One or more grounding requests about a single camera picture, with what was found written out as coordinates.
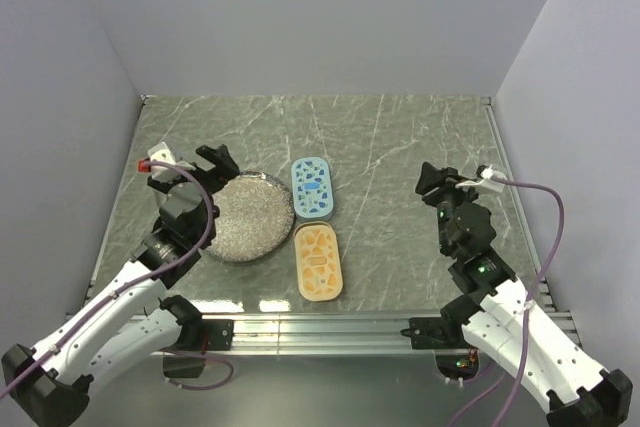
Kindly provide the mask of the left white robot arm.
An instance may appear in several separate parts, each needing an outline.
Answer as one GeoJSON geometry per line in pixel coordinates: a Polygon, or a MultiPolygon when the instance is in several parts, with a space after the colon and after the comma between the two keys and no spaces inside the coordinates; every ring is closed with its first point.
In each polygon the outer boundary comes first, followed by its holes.
{"type": "Polygon", "coordinates": [[[219,216],[213,196],[240,169],[225,145],[202,145],[196,154],[211,168],[184,161],[164,143],[149,150],[137,168],[161,197],[152,231],[73,317],[2,356],[1,395],[36,425],[72,425],[99,387],[156,351],[199,356],[204,349],[209,335],[200,310],[168,292],[211,245],[219,216]]]}

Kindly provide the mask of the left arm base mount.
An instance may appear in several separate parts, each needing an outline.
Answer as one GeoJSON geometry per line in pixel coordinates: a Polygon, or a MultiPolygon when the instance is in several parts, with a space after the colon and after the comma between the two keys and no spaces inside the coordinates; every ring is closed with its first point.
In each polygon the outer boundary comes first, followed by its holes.
{"type": "Polygon", "coordinates": [[[234,366],[215,352],[231,350],[234,326],[232,319],[205,319],[203,313],[187,299],[175,295],[159,302],[163,313],[171,314],[177,321],[179,333],[177,341],[162,350],[165,382],[177,388],[191,391],[206,391],[222,387],[235,372],[234,366]],[[212,385],[188,385],[183,379],[197,379],[203,373],[207,362],[227,367],[226,376],[212,385]]]}

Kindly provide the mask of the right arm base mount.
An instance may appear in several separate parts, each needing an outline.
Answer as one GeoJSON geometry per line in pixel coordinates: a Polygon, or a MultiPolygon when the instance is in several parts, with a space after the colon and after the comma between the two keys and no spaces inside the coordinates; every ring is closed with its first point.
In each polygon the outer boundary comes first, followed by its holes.
{"type": "Polygon", "coordinates": [[[445,305],[438,316],[418,316],[400,331],[413,350],[432,350],[438,372],[449,380],[470,381],[480,370],[478,350],[463,337],[462,327],[481,309],[467,296],[445,305]]]}

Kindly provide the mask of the beige patterned lid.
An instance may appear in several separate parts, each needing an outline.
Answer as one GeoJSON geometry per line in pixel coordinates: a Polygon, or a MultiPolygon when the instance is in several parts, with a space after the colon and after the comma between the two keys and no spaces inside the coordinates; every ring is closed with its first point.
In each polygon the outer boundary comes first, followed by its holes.
{"type": "Polygon", "coordinates": [[[326,222],[309,222],[294,231],[296,275],[303,279],[334,275],[343,280],[337,235],[326,222]]]}

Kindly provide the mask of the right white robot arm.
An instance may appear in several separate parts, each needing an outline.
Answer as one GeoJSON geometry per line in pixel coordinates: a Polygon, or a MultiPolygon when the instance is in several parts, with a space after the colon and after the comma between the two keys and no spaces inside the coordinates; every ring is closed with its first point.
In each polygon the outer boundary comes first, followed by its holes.
{"type": "Polygon", "coordinates": [[[538,305],[537,288],[525,286],[492,246],[491,212],[477,199],[509,183],[494,166],[467,178],[422,164],[415,191],[436,210],[439,250],[452,259],[461,294],[441,309],[437,330],[413,320],[408,335],[484,352],[513,378],[513,394],[525,389],[536,400],[550,426],[619,426],[629,415],[632,381],[573,342],[538,305]]]}

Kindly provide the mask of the blue lunch box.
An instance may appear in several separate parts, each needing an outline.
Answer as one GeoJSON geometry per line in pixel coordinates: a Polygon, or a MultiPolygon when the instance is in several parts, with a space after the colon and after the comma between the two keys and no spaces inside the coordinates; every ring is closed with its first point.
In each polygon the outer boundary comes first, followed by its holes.
{"type": "Polygon", "coordinates": [[[332,217],[333,209],[334,206],[327,202],[294,204],[294,212],[300,222],[326,222],[332,217]]]}

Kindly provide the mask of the beige lunch box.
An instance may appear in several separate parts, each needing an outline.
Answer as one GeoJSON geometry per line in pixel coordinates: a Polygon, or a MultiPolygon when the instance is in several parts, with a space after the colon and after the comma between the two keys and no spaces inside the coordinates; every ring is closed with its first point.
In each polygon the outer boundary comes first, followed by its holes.
{"type": "Polygon", "coordinates": [[[326,278],[303,279],[299,284],[299,292],[308,301],[324,302],[337,298],[343,287],[343,281],[331,275],[326,278]]]}

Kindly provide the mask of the blue patterned lid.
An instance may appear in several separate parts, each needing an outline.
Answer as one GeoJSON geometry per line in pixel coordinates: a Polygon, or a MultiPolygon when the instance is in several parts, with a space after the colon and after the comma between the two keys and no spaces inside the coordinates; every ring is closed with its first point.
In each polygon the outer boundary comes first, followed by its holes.
{"type": "Polygon", "coordinates": [[[321,157],[295,160],[291,166],[293,205],[327,202],[334,206],[330,169],[321,157]]]}

